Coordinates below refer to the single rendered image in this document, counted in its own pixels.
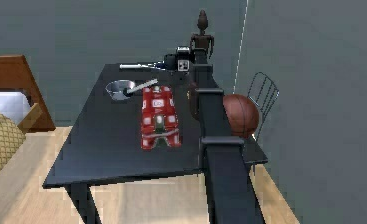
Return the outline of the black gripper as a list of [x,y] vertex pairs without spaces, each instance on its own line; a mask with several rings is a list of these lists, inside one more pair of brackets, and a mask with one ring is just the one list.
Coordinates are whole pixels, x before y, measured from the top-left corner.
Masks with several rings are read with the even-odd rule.
[[[146,68],[146,69],[156,69],[156,70],[170,70],[170,71],[175,71],[177,69],[177,55],[176,54],[166,54],[164,56],[164,64],[165,64],[165,68],[162,66],[160,67],[158,64],[120,64],[119,67],[120,69],[142,69],[142,68]],[[146,81],[142,84],[139,85],[135,85],[132,88],[126,88],[124,90],[124,95],[127,97],[130,97],[133,93],[142,90],[146,87],[150,87],[154,84],[157,84],[158,80],[157,79],[152,79],[149,81]]]

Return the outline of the red chest with white squares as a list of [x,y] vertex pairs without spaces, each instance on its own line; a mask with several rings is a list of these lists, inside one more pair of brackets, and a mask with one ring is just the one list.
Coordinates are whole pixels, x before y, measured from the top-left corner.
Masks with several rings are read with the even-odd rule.
[[141,148],[151,150],[161,142],[180,147],[179,120],[169,86],[146,87],[142,91]]

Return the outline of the black dining table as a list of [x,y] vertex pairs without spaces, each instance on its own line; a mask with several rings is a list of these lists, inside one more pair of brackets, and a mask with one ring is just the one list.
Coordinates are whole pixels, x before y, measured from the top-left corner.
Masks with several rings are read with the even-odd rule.
[[84,224],[102,224],[90,189],[116,184],[111,177],[122,155],[120,132],[124,118],[134,118],[130,126],[134,135],[140,128],[141,94],[113,101],[105,90],[109,82],[119,79],[144,81],[129,77],[117,64],[104,67],[43,184],[46,188],[65,188]]

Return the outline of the silver metal bowl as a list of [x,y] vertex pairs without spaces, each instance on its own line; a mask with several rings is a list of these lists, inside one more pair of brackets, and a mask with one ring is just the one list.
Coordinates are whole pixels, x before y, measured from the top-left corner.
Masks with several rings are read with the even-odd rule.
[[127,100],[131,97],[127,90],[135,87],[135,82],[131,80],[115,80],[108,83],[105,87],[107,93],[114,101]]

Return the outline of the dark brown figurine statue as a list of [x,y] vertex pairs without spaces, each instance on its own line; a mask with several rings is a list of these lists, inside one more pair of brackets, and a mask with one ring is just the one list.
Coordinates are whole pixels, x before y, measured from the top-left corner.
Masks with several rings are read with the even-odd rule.
[[207,14],[204,10],[201,10],[197,20],[199,33],[191,35],[189,47],[191,50],[204,49],[207,57],[211,58],[214,51],[214,36],[206,33],[208,26]]

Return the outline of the brown basketball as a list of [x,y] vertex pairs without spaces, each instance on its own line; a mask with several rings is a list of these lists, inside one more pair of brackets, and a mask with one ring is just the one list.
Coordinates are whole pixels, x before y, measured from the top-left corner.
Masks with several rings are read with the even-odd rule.
[[259,112],[256,105],[246,96],[229,94],[223,97],[223,106],[235,136],[248,138],[258,128]]

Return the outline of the white cushion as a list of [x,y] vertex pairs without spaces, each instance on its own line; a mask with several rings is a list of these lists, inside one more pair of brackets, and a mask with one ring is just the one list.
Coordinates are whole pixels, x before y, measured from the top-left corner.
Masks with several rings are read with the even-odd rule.
[[27,97],[21,92],[0,92],[0,113],[19,124],[30,111]]

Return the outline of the yellow patterned cushion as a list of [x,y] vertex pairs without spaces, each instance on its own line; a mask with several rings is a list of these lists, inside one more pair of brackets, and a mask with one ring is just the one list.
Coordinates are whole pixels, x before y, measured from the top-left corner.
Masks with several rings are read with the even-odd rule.
[[0,113],[0,172],[25,140],[26,136],[18,126]]

